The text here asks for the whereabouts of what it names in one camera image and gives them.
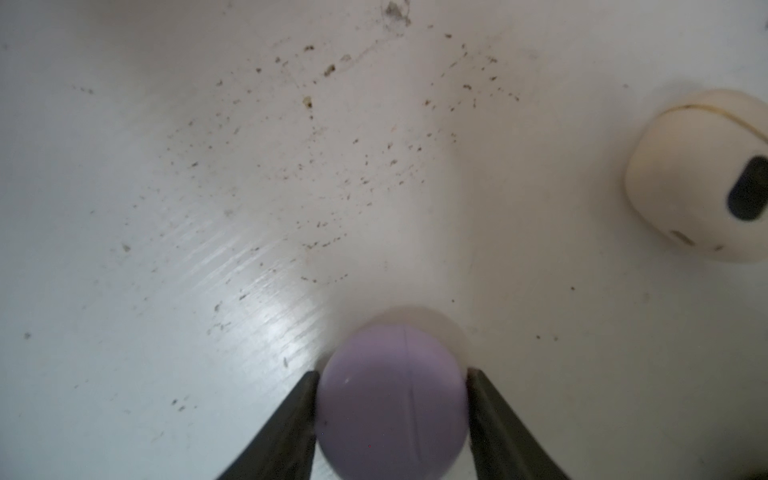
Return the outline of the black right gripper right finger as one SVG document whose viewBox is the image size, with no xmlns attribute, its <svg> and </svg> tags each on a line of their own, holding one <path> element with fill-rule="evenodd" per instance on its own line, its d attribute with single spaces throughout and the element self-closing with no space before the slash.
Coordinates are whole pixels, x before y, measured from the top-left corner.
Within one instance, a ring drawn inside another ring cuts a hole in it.
<svg viewBox="0 0 768 480">
<path fill-rule="evenodd" d="M 480 369 L 467 371 L 470 449 L 479 480 L 568 480 Z"/>
</svg>

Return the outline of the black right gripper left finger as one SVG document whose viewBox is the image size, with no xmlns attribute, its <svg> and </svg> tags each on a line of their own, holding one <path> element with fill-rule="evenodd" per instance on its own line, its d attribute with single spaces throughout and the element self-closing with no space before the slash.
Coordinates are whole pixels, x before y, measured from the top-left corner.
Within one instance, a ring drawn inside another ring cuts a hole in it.
<svg viewBox="0 0 768 480">
<path fill-rule="evenodd" d="M 302 375 L 282 403 L 219 480 L 305 480 L 315 454 L 316 370 Z"/>
</svg>

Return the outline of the purple earbud charging case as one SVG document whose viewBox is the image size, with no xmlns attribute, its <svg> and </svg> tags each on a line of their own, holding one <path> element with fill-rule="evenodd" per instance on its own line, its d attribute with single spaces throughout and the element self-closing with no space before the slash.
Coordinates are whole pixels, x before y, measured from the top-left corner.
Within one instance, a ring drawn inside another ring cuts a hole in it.
<svg viewBox="0 0 768 480">
<path fill-rule="evenodd" d="M 414 327 L 356 332 L 321 374 L 315 431 L 342 479 L 440 479 L 468 429 L 463 371 L 441 342 Z"/>
</svg>

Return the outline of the cream earbud charging case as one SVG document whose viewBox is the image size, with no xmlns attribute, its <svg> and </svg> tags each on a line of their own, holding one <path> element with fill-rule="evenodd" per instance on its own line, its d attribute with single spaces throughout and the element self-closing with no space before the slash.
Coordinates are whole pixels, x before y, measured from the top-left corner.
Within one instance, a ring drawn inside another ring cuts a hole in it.
<svg viewBox="0 0 768 480">
<path fill-rule="evenodd" d="M 624 183 L 639 215 L 684 250 L 766 260 L 766 102 L 715 89 L 671 106 L 649 123 Z"/>
</svg>

